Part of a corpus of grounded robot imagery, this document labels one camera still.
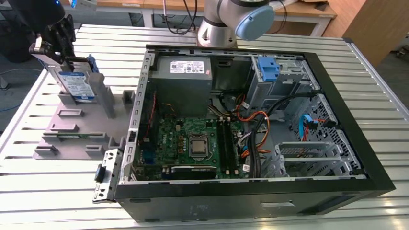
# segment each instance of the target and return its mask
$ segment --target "blue hard drive label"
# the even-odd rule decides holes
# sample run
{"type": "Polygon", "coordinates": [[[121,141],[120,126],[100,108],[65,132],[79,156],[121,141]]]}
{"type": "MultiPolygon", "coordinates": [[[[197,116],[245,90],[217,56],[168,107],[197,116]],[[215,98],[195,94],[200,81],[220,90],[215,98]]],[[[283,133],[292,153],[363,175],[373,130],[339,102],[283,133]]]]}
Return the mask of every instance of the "blue hard drive label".
{"type": "Polygon", "coordinates": [[[71,95],[80,102],[89,102],[95,98],[95,92],[87,84],[87,76],[81,72],[59,72],[64,86],[68,88],[71,95]]]}

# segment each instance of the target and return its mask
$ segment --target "power supply label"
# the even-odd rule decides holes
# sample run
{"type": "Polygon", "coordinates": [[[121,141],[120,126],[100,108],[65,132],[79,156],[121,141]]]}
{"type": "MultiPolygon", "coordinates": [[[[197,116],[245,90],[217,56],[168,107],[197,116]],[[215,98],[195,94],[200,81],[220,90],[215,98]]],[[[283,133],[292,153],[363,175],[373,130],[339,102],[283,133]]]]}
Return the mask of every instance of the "power supply label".
{"type": "Polygon", "coordinates": [[[172,61],[171,73],[205,73],[204,61],[172,61]]]}
{"type": "Polygon", "coordinates": [[[79,102],[89,102],[95,98],[95,92],[87,84],[87,76],[81,72],[59,72],[64,86],[79,102]]]}

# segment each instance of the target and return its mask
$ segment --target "green circuit board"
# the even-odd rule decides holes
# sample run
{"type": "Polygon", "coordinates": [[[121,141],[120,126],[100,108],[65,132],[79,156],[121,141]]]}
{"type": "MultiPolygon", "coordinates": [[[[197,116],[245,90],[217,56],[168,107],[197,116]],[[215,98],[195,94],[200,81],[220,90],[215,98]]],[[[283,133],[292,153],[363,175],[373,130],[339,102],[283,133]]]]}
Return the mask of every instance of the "green circuit board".
{"type": "MultiPolygon", "coordinates": [[[[237,142],[236,134],[241,131],[241,123],[231,122],[233,145],[237,142]]],[[[217,120],[200,118],[161,119],[157,133],[157,150],[152,153],[149,163],[153,165],[203,165],[217,167],[217,178],[244,178],[241,170],[239,174],[227,174],[220,170],[220,151],[217,139],[217,120]],[[189,156],[189,137],[207,138],[208,156],[193,158],[189,156]]],[[[147,165],[149,179],[160,180],[161,168],[147,165]]]]}

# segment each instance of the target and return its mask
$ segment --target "robotic arm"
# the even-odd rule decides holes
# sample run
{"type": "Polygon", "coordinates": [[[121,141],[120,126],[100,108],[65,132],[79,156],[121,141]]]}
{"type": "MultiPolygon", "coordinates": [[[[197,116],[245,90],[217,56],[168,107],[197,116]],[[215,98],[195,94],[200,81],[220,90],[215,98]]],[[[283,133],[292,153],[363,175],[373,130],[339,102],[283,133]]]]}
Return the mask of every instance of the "robotic arm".
{"type": "Polygon", "coordinates": [[[236,35],[245,41],[257,39],[275,21],[268,3],[269,0],[207,0],[199,44],[231,48],[236,46],[236,35]]]}
{"type": "Polygon", "coordinates": [[[61,65],[72,71],[69,58],[75,57],[73,42],[76,40],[72,16],[59,0],[9,0],[8,1],[23,22],[36,33],[36,43],[31,46],[31,54],[51,65],[61,65]]]}

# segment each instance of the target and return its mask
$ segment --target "cpu socket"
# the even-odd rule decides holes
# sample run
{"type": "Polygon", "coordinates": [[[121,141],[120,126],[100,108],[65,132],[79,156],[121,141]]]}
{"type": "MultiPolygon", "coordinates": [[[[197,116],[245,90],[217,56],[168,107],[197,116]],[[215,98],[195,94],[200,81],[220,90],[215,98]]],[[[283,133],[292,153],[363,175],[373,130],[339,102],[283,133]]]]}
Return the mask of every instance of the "cpu socket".
{"type": "Polygon", "coordinates": [[[203,161],[208,157],[208,136],[204,134],[189,135],[189,156],[196,161],[203,161]]]}

